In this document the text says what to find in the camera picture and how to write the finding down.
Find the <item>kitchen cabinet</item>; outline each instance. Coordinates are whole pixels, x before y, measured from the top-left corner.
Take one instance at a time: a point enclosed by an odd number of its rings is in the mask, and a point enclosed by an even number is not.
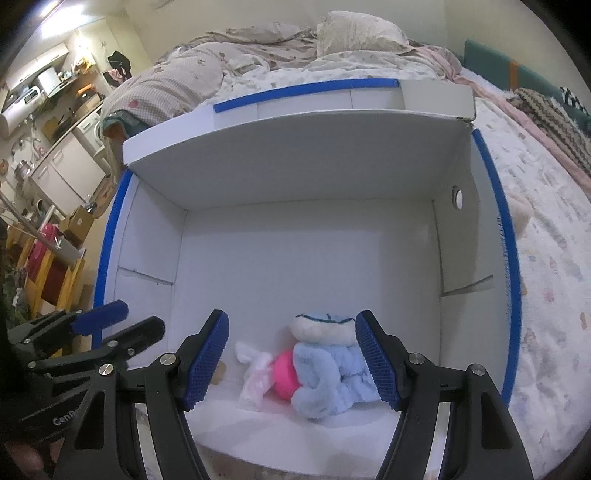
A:
[[[49,159],[44,160],[33,173],[33,181],[63,214],[69,215],[82,205],[82,199],[59,175]]]
[[[84,201],[105,176],[73,133],[66,135],[49,157],[56,171]]]
[[[105,173],[72,133],[54,147],[33,172],[32,180],[68,215],[94,194]]]
[[[19,91],[23,86],[30,85],[35,76],[51,66],[57,66],[68,55],[68,48],[64,43],[47,50],[32,59],[24,67],[6,77],[6,85],[10,93]]]

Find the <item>ceiling light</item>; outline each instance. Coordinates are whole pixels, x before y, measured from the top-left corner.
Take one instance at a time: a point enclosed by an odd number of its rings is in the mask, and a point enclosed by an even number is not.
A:
[[[45,18],[47,15],[49,15],[51,12],[53,12],[54,8],[57,7],[60,3],[60,0],[52,0],[51,2],[49,2],[46,6],[43,7],[43,10],[41,10],[41,16],[43,18]]]
[[[92,21],[94,17],[83,14],[83,10],[83,5],[74,5],[67,8],[62,6],[59,10],[54,11],[41,25],[42,38],[62,35]]]

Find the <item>blue trim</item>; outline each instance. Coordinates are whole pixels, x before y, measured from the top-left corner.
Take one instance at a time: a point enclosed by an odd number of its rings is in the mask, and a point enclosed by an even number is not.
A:
[[[99,267],[96,273],[95,299],[93,302],[94,308],[102,307],[105,304],[105,287],[107,283],[107,273],[109,271],[109,261],[111,260],[113,239],[115,238],[115,229],[117,228],[121,206],[125,200],[129,182],[133,176],[134,174],[131,170],[125,170],[121,176],[121,182],[117,189],[115,199],[113,200],[113,206],[111,207],[111,213],[109,214],[109,220],[107,221],[107,226],[105,228],[105,236],[103,237],[103,246],[100,249]],[[92,348],[100,347],[101,341],[101,330],[92,334]]]
[[[310,93],[331,92],[333,90],[347,90],[350,88],[398,88],[400,83],[397,79],[348,79],[348,80],[327,80],[326,82],[304,83],[291,87],[275,88],[265,92],[252,93],[226,102],[213,105],[216,113],[225,112],[238,108],[239,106],[252,103],[268,102],[279,98],[296,97],[298,95],[309,95]]]
[[[492,190],[495,193],[496,205],[499,209],[499,217],[504,234],[504,242],[507,257],[508,278],[511,288],[511,324],[509,330],[509,351],[507,354],[507,366],[505,370],[505,381],[503,382],[503,392],[501,397],[505,404],[509,406],[515,377],[517,376],[517,364],[519,362],[519,344],[521,342],[521,274],[519,273],[519,256],[517,254],[517,242],[515,241],[515,231],[511,222],[509,204],[503,191],[501,179],[496,171],[495,163],[488,151],[486,142],[482,138],[480,130],[472,132],[472,137],[480,151],[482,160],[488,172],[491,181]]]

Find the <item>teal headboard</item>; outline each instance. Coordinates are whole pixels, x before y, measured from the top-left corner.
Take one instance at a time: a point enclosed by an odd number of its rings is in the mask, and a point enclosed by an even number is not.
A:
[[[560,88],[552,85],[528,67],[518,64],[504,53],[468,38],[464,43],[463,65],[501,90],[523,87],[555,98],[569,117],[577,122],[581,130],[591,132],[591,117],[577,108],[565,105]]]

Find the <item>plastic bag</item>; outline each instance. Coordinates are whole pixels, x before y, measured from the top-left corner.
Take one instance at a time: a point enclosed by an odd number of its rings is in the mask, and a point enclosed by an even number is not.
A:
[[[261,411],[262,398],[273,386],[273,360],[269,352],[260,352],[244,342],[236,342],[236,358],[249,367],[244,373],[244,387],[238,398],[238,408]]]

